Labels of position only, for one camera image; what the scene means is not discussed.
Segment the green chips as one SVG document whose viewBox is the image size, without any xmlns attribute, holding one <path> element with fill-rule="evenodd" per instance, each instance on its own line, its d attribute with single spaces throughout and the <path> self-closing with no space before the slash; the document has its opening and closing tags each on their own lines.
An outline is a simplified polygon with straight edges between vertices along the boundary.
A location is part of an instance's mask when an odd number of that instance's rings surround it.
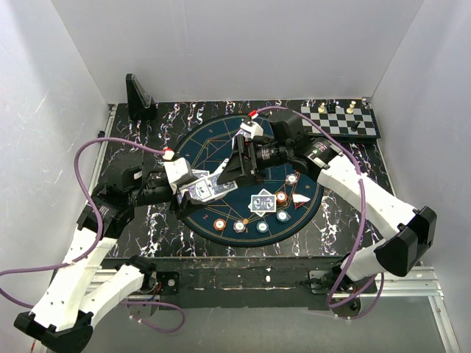
<svg viewBox="0 0 471 353">
<path fill-rule="evenodd" d="M 290 219 L 290 215 L 285 210 L 277 211 L 277 220 L 281 223 L 288 222 Z"/>
</svg>

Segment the orange chips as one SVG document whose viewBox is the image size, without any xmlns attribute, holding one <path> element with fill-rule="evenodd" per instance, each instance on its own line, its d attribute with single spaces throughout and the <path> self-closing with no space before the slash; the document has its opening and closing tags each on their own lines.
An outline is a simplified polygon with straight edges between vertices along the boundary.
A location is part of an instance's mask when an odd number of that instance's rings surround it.
<svg viewBox="0 0 471 353">
<path fill-rule="evenodd" d="M 288 196 L 285 192 L 279 191 L 275 194 L 277 205 L 284 205 L 288 202 Z"/>
</svg>

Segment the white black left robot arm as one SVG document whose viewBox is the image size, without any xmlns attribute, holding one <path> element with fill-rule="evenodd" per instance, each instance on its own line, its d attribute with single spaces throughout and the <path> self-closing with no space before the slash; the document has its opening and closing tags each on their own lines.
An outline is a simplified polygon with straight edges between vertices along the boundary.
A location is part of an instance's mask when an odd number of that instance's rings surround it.
<svg viewBox="0 0 471 353">
<path fill-rule="evenodd" d="M 87 289 L 103 259 L 135 208 L 178 200 L 179 188 L 196 178 L 189 162 L 167 151 L 152 179 L 140 165 L 111 171 L 98 184 L 77 221 L 63 263 L 41 300 L 19 313 L 14 327 L 53 352 L 82 352 L 95 326 L 131 293 L 151 293 L 157 284 L 155 264 L 137 255 L 95 290 Z"/>
</svg>

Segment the blue playing card box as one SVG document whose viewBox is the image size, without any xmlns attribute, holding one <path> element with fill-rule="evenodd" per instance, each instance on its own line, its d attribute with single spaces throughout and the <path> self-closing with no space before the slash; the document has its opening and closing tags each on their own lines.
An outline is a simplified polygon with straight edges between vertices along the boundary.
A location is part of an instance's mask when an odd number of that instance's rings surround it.
<svg viewBox="0 0 471 353">
<path fill-rule="evenodd" d="M 177 194 L 177 200 L 182 202 L 185 192 L 189 192 L 190 198 L 201 202 L 210 202 L 216 200 L 217 195 L 212 184 L 207 178 L 198 179 L 188 185 L 181 187 Z"/>
</svg>

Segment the blue white chips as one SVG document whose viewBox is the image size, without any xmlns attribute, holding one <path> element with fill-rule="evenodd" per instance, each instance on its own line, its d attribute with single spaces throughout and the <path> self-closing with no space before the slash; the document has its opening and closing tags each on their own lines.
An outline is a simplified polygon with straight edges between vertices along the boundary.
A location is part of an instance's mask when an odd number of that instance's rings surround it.
<svg viewBox="0 0 471 353">
<path fill-rule="evenodd" d="M 297 181 L 298 181 L 298 177 L 296 174 L 288 174 L 286 176 L 285 182 L 287 185 L 295 185 Z"/>
</svg>

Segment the blue white poker chip stack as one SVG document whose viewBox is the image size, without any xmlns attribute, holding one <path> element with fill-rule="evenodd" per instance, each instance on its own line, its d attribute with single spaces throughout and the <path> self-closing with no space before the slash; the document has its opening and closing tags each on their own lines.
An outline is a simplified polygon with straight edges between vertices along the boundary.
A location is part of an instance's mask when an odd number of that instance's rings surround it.
<svg viewBox="0 0 471 353">
<path fill-rule="evenodd" d="M 246 229 L 246 224 L 243 221 L 237 220 L 234 222 L 233 230 L 235 233 L 242 233 L 245 231 L 245 229 Z"/>
</svg>

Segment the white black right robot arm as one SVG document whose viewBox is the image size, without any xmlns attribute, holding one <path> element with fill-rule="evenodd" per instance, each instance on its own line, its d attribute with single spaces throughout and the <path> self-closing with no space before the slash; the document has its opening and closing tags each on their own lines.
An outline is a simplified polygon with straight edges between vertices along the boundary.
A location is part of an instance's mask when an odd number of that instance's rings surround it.
<svg viewBox="0 0 471 353">
<path fill-rule="evenodd" d="M 334 286 L 350 292 L 360 280 L 389 272 L 406 276 L 433 243 L 437 214 L 396 198 L 366 174 L 343 146 L 324 132 L 320 138 L 308 132 L 310 119 L 278 107 L 269 117 L 273 137 L 265 138 L 255 122 L 258 111 L 247 115 L 233 137 L 233 153 L 219 178 L 238 186 L 261 180 L 268 167 L 290 164 L 295 171 L 330 189 L 379 231 L 380 242 L 364 249 L 355 247 L 333 268 Z"/>
</svg>

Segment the orange poker chip stack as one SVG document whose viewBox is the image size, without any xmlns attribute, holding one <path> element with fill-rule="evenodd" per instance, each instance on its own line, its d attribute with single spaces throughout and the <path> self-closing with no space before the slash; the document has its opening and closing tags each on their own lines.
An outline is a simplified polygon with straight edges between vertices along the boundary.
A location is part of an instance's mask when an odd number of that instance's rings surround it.
<svg viewBox="0 0 471 353">
<path fill-rule="evenodd" d="M 226 227 L 226 224 L 227 222 L 222 219 L 222 218 L 217 218 L 214 222 L 213 222 L 213 228 L 216 230 L 216 231 L 222 231 L 224 230 L 224 228 Z"/>
</svg>

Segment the deck of playing cards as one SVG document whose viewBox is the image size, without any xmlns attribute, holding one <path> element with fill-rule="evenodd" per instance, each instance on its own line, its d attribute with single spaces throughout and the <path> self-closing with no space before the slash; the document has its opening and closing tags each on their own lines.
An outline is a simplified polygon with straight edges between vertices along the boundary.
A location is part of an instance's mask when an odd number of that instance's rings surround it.
<svg viewBox="0 0 471 353">
<path fill-rule="evenodd" d="M 208 176 L 208 182 L 211 186 L 211 190 L 215 195 L 229 193 L 238 188 L 237 184 L 234 181 L 231 182 L 219 182 L 218 179 L 221 174 L 211 174 Z"/>
</svg>

